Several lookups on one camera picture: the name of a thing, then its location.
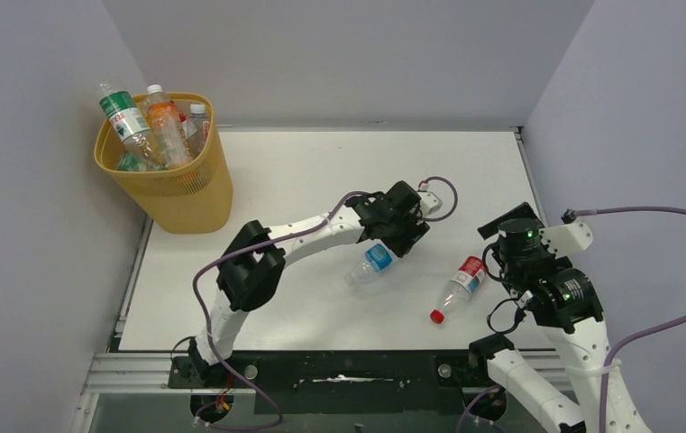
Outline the blue label clear bottle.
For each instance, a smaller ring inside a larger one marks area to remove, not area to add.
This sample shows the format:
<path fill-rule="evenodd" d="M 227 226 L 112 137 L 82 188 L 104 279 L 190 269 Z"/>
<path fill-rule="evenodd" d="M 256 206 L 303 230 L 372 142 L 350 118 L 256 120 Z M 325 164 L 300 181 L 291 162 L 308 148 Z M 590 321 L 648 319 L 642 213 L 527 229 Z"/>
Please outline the blue label clear bottle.
<path fill-rule="evenodd" d="M 386 245 L 376 243 L 366 249 L 362 258 L 343 276 L 350 286 L 371 283 L 399 261 L 399 257 Z"/>

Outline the orange drink bottle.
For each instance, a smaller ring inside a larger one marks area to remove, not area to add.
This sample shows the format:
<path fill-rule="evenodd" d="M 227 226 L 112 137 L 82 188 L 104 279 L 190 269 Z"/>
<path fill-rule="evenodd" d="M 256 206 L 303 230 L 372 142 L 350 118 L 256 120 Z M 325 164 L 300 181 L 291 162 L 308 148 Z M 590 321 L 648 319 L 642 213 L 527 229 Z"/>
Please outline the orange drink bottle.
<path fill-rule="evenodd" d="M 188 141 L 180 121 L 180 110 L 160 85 L 149 85 L 142 102 L 147 121 L 156 135 L 169 170 L 191 163 Z"/>

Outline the green tea bottle table edge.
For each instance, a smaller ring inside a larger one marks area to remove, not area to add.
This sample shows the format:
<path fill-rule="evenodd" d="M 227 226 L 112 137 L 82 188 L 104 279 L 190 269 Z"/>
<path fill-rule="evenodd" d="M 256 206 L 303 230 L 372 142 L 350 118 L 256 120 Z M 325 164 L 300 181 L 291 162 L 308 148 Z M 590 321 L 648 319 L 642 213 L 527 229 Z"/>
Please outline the green tea bottle table edge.
<path fill-rule="evenodd" d="M 159 164 L 148 162 L 134 153 L 124 152 L 116 164 L 116 170 L 129 172 L 149 172 L 164 170 Z"/>

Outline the green cap water bottle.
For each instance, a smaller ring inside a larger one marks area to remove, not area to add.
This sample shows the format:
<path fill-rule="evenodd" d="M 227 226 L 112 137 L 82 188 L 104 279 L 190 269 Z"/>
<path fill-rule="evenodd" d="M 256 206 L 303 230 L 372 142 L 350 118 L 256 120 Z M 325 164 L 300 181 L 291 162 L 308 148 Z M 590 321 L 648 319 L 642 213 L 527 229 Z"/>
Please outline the green cap water bottle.
<path fill-rule="evenodd" d="M 132 95 L 121 84 L 98 84 L 99 105 L 109 124 L 128 152 L 155 169 L 164 166 L 160 147 L 148 122 Z"/>

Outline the small blue label bottle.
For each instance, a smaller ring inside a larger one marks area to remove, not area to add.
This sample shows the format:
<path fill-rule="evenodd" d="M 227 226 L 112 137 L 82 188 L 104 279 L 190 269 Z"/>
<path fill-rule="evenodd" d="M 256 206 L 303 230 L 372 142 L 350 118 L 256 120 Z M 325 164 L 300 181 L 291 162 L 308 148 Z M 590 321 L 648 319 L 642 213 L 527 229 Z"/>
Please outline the small blue label bottle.
<path fill-rule="evenodd" d="M 210 128 L 210 116 L 204 104 L 191 104 L 188 117 L 188 145 L 193 158 L 196 158 L 203 150 L 207 141 Z"/>

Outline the red cap bottle corner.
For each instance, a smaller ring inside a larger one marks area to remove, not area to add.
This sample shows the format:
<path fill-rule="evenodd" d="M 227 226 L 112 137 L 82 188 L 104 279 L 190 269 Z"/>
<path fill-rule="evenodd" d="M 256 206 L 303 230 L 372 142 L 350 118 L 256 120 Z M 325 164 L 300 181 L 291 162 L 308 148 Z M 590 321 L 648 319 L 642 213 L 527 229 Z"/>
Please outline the red cap bottle corner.
<path fill-rule="evenodd" d="M 182 128 L 184 132 L 186 132 L 188 130 L 188 118 L 184 111 L 178 105 L 175 105 L 175 109 L 178 113 L 179 121 L 182 125 Z"/>

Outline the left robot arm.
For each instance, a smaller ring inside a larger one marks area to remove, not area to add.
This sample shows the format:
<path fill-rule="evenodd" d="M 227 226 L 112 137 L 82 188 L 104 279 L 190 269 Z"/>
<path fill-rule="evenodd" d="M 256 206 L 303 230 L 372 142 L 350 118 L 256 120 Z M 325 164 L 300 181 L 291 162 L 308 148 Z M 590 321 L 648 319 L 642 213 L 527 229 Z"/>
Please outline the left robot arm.
<path fill-rule="evenodd" d="M 295 223 L 245 224 L 224 254 L 192 281 L 205 314 L 204 328 L 188 349 L 197 376 L 209 380 L 231 356 L 249 312 L 273 298 L 290 265 L 364 241 L 379 241 L 402 257 L 429 231 L 427 219 L 442 205 L 425 185 L 412 188 L 399 181 L 386 192 L 349 192 L 330 211 Z"/>

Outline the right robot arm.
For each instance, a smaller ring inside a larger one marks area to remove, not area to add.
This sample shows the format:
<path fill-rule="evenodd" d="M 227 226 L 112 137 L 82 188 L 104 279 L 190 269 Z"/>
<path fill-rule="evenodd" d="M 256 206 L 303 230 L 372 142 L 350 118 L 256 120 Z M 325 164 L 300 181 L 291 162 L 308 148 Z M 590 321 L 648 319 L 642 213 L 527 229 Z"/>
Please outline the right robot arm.
<path fill-rule="evenodd" d="M 558 391 L 532 367 L 506 332 L 470 343 L 467 371 L 481 385 L 494 383 L 514 397 L 547 432 L 647 432 L 618 359 L 609 360 L 603 308 L 589 277 L 569 257 L 593 241 L 576 216 L 545 226 L 526 202 L 478 229 L 500 268 L 497 281 L 535 324 L 563 364 L 575 397 Z"/>

